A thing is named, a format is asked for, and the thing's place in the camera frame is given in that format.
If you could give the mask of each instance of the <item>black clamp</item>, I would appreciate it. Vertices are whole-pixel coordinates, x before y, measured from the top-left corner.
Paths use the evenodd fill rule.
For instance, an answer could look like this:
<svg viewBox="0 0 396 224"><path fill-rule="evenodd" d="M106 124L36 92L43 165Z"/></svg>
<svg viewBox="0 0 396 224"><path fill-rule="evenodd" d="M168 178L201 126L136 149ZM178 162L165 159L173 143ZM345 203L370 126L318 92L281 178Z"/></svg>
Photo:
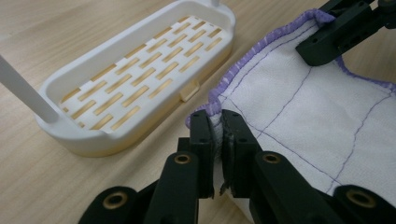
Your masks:
<svg viewBox="0 0 396 224"><path fill-rule="evenodd" d="M319 28L300 43L296 50L308 65L329 63L375 34L381 27L396 28L396 0L330 0L320 10L335 20Z"/></svg>
<svg viewBox="0 0 396 224"><path fill-rule="evenodd" d="M225 183L235 198L249 199L255 223L394 223L396 209L357 186L338 187L333 196L313 189L282 155L262 151L242 116L222 111L221 157ZM136 192L114 187L100 193L80 224L197 223L199 199L214 196L217 153L205 111L191 115L191 137L179 138L158 181Z"/></svg>

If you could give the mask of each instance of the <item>towel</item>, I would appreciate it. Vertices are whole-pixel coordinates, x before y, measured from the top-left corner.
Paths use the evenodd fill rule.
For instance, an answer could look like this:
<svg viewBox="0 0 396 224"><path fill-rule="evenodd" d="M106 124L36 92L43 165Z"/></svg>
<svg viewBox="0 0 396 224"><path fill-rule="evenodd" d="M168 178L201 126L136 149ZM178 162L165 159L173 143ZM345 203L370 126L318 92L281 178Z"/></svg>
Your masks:
<svg viewBox="0 0 396 224"><path fill-rule="evenodd" d="M357 76L341 58L309 66L295 50L333 19L312 9L268 34L197 110L206 110L219 145L221 109L235 111L263 150L288 158L313 188L332 195L358 185L395 206L396 85ZM219 188L220 172L215 183ZM248 200L235 201L251 220Z"/></svg>

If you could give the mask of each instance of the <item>white plastic basket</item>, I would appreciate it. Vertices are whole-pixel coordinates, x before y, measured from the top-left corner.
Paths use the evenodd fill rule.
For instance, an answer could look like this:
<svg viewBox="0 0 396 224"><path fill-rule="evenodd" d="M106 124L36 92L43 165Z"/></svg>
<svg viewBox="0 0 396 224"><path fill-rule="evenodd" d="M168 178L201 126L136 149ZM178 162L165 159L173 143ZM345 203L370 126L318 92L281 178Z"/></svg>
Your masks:
<svg viewBox="0 0 396 224"><path fill-rule="evenodd" d="M70 151L106 156L136 142L199 90L231 52L234 25L219 0L180 0L55 72L36 97L2 58L13 76L1 81Z"/></svg>

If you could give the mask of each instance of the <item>purple trim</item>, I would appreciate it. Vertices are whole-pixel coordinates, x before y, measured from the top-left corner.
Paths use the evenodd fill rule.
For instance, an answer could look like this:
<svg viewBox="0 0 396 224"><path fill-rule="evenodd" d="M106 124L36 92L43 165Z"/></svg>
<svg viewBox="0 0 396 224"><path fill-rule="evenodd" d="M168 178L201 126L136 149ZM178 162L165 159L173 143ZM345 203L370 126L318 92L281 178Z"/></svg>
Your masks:
<svg viewBox="0 0 396 224"><path fill-rule="evenodd" d="M221 113L221 102L219 100L219 96L225 92L225 90L229 87L233 78L239 73L239 71L260 51L266 48L268 45L278 40L282 36L289 35L304 25L307 21L315 20L317 26L320 27L325 23L331 22L334 20L334 17L320 11L318 9L310 9L301 14L295 21L291 23L279 27L275 29L273 32L266 35L263 39L261 39L256 45L254 45L247 54L244 55L238 62L236 62L227 73L221 79L219 85L209 92L208 103L205 105L199 106L196 110L204 109L208 116L214 116L216 114ZM366 77L360 77L351 73L344 65L344 62L341 57L336 59L338 66L349 76L358 77L367 81L371 81L375 84L378 84L384 88L388 88L392 91L396 91L396 85L388 82L382 82L373 80ZM186 118L186 126L190 128L190 117Z"/></svg>

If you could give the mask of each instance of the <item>wooden table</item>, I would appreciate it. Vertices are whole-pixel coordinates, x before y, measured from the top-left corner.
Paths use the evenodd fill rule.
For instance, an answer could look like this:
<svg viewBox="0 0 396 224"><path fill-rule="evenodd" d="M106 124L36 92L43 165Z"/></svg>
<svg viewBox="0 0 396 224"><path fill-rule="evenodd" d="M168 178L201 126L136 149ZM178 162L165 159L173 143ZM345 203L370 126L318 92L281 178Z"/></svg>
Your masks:
<svg viewBox="0 0 396 224"><path fill-rule="evenodd" d="M0 54L34 88L62 66L144 19L172 0L1 0ZM255 43L314 0L223 0L235 14L233 52L187 103L135 147L92 159L74 155L44 133L32 111L0 85L0 223L76 223L102 190L137 190L157 179L194 108ZM386 29L345 55L366 77L396 82L396 33ZM248 223L228 197L200 201L199 223Z"/></svg>

